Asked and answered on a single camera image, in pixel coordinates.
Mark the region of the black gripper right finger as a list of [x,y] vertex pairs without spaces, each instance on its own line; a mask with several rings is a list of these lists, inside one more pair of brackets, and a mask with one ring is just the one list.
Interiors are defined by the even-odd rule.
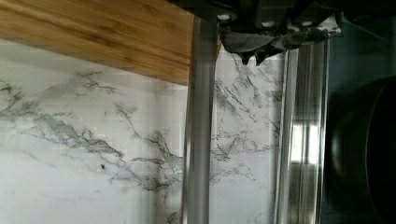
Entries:
[[304,45],[316,44],[342,33],[342,18],[329,17],[319,25],[308,27],[305,22],[303,27],[287,35],[281,35],[270,43],[254,51],[256,64],[260,65],[265,59],[288,50],[298,49]]

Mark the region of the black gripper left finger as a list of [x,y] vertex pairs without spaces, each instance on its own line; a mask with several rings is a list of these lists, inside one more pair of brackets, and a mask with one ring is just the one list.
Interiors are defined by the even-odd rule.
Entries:
[[277,55],[277,49],[271,45],[276,37],[268,30],[243,32],[220,27],[219,39],[226,51],[240,57],[243,65],[247,65],[252,57],[260,65],[265,59]]

